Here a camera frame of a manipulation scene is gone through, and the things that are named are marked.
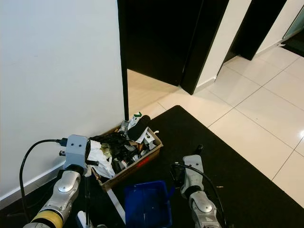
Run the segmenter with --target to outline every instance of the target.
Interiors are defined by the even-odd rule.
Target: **black rug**
[[[283,48],[304,57],[304,30],[283,42]]]
[[[183,156],[192,154],[198,144],[203,144],[205,149],[201,157],[204,172],[215,186],[223,186],[218,188],[218,192],[229,224],[234,225],[235,228],[304,227],[304,209],[300,205],[180,106],[175,106],[154,118],[150,127],[160,131],[158,135],[164,147],[157,159],[150,161],[140,171],[113,188],[122,205],[124,205],[123,189],[127,185],[164,180],[170,188],[173,185],[170,164],[182,161]],[[40,199],[50,184],[52,183],[29,194],[27,196],[29,204]],[[211,187],[207,182],[203,181],[203,184],[209,198],[218,205]],[[76,227],[76,213],[85,208],[83,192],[83,183],[81,183],[79,197],[73,204],[65,228]],[[91,220],[94,225],[106,224],[109,228],[124,227],[112,202],[94,179],[91,181],[91,197]],[[176,191],[170,201],[172,227],[194,228],[190,208],[180,192]],[[31,210],[32,216],[44,202]],[[22,227],[25,224],[23,217],[5,217],[7,213],[16,210],[21,211],[20,201],[1,211],[1,228]]]

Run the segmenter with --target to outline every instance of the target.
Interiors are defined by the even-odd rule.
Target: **yellow band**
[[[36,219],[41,219],[41,218],[47,219],[48,221],[53,223],[56,228],[63,227],[63,221],[62,221],[61,217],[53,211],[50,211],[50,210],[41,211],[33,218],[32,221],[34,221]]]

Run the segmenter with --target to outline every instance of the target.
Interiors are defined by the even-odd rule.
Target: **white tile floor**
[[[192,96],[169,88],[141,111],[153,118],[181,105],[304,207],[303,57],[277,47],[229,61]]]

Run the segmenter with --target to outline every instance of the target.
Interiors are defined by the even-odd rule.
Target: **blue basket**
[[[167,228],[171,206],[164,181],[135,184],[124,189],[127,228]]]

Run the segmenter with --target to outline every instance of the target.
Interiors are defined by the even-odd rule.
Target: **cluttered box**
[[[120,126],[90,138],[88,159],[99,161],[92,166],[92,173],[104,191],[159,154],[163,144],[148,127],[149,121],[149,116],[137,113]]]

